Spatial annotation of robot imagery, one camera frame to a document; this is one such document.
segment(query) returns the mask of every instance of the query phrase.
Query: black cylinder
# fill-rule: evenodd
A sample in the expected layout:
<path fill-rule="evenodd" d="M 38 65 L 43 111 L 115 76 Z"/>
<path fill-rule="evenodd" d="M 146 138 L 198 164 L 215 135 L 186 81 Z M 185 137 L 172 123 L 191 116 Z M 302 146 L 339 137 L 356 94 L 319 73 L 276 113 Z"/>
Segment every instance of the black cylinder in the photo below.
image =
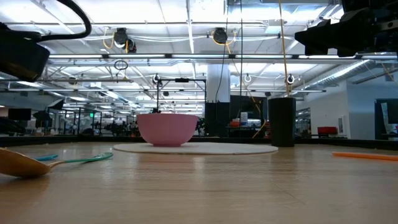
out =
<path fill-rule="evenodd" d="M 293 147 L 296 117 L 295 98 L 273 98 L 268 100 L 271 142 L 276 147 Z"/>

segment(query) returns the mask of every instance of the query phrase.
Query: orange straw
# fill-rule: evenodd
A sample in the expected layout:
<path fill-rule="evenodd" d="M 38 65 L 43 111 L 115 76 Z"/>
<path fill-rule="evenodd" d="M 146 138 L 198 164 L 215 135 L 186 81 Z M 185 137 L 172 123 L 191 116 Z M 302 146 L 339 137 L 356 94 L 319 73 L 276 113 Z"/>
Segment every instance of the orange straw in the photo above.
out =
<path fill-rule="evenodd" d="M 353 158 L 363 158 L 363 159 L 382 159 L 382 160 L 389 160 L 389 161 L 398 161 L 398 156 L 352 153 L 352 152 L 332 152 L 332 153 L 334 156 L 340 156 L 340 157 L 353 157 Z"/>

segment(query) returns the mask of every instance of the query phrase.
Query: bowl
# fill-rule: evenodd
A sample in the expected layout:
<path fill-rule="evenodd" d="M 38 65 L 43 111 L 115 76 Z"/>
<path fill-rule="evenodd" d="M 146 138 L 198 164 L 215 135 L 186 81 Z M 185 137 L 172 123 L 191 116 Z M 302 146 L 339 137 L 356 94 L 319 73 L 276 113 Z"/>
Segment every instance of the bowl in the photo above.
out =
<path fill-rule="evenodd" d="M 178 147 L 195 133 L 198 117 L 187 114 L 139 114 L 138 129 L 148 143 L 160 147 Z"/>

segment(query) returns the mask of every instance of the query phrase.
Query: table surface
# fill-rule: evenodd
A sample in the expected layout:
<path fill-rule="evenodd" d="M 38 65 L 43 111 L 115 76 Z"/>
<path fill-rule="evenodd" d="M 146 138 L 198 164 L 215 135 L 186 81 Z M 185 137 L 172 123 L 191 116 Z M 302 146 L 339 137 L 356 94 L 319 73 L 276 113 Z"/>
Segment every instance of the table surface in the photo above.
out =
<path fill-rule="evenodd" d="M 114 143 L 10 147 L 91 157 Z M 189 156 L 113 151 L 38 179 L 0 174 L 0 223 L 397 223 L 398 163 L 332 157 L 297 145 L 276 154 Z"/>

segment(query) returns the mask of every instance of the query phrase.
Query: round board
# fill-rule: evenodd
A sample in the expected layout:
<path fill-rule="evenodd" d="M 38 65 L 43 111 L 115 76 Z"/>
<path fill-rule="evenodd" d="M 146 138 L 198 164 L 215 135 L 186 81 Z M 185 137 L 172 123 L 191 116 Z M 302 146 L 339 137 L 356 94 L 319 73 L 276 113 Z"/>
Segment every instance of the round board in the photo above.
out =
<path fill-rule="evenodd" d="M 125 152 L 161 154 L 258 154 L 278 151 L 277 147 L 252 144 L 188 142 L 180 147 L 155 147 L 149 143 L 117 144 L 113 149 Z"/>

